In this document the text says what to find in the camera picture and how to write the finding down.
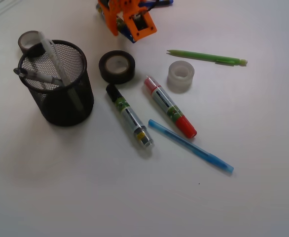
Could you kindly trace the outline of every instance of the orange plastic part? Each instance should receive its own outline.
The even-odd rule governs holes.
[[[106,24],[115,36],[118,35],[116,17],[120,12],[123,12],[123,19],[135,41],[157,32],[149,12],[146,12],[147,8],[138,6],[140,1],[144,0],[109,0],[108,8],[101,3],[101,0],[98,0],[104,12]],[[141,12],[144,12],[142,17],[147,24],[147,28],[139,31],[134,22],[134,15],[138,15]]]

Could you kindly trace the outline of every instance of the black electrical tape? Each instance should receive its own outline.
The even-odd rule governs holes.
[[[127,65],[126,70],[120,73],[115,73],[115,72],[111,72],[107,68],[106,66],[107,61],[113,56],[121,56],[127,60],[128,65]],[[134,77],[136,63],[135,63],[133,56],[131,56],[129,53],[125,51],[121,51],[121,50],[115,50],[115,51],[111,51],[103,55],[103,57],[100,59],[100,62],[99,62],[99,68],[100,68],[101,76],[106,82],[111,83],[111,84],[123,84],[123,83],[130,81]]]

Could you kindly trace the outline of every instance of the mesh pen holder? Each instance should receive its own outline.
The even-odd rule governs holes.
[[[58,86],[54,84],[24,79],[46,120],[57,126],[73,126],[84,121],[92,112],[94,97],[87,74],[87,63],[81,49],[63,40],[53,40],[63,62],[71,84]],[[45,52],[39,57],[31,57],[42,48],[41,43],[31,47],[18,64],[19,68],[41,72],[59,78],[59,75]]]

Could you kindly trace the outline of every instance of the red marker cap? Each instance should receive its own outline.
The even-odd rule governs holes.
[[[197,135],[197,131],[185,116],[180,117],[175,124],[187,138],[193,138]]]

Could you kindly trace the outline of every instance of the green label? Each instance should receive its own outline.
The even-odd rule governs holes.
[[[124,97],[120,97],[116,100],[115,105],[119,112],[121,112],[123,109],[130,107],[130,105],[127,103]]]
[[[183,116],[183,113],[182,113],[181,110],[175,105],[175,106],[172,106],[172,107],[168,110],[168,116],[169,116],[170,119],[172,119],[172,121],[175,123],[180,117]]]

